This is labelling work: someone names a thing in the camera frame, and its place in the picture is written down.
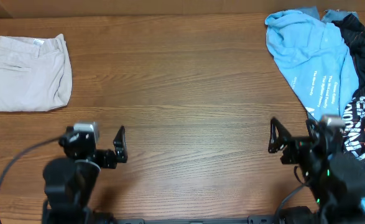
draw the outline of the white shorts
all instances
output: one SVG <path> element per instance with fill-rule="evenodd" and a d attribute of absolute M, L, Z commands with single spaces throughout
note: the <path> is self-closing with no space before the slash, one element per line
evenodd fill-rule
<path fill-rule="evenodd" d="M 72 67 L 63 34 L 54 39 L 0 36 L 0 111 L 66 106 Z"/>

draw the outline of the white label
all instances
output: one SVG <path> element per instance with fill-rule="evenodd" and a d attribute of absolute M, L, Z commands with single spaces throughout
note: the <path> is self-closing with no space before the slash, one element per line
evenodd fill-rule
<path fill-rule="evenodd" d="M 38 46 L 42 45 L 43 43 L 44 43 L 44 40 L 34 39 L 34 41 L 33 41 L 33 44 L 38 45 Z"/>

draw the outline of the wooden table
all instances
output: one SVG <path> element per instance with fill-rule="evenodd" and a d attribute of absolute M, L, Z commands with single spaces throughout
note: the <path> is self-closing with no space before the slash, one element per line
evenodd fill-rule
<path fill-rule="evenodd" d="M 98 148 L 112 147 L 124 124 L 128 163 L 102 170 L 91 208 L 147 220 L 273 213 L 298 182 L 280 153 L 267 153 L 269 120 L 305 135 L 306 114 L 267 51 L 266 16 L 0 20 L 0 35 L 63 33 L 73 70 L 66 108 L 0 113 L 0 173 L 17 152 L 79 120 L 99 122 Z M 3 223 L 40 223 L 42 170 L 60 156 L 54 143 L 12 167 Z M 294 205 L 316 209 L 308 189 Z"/>

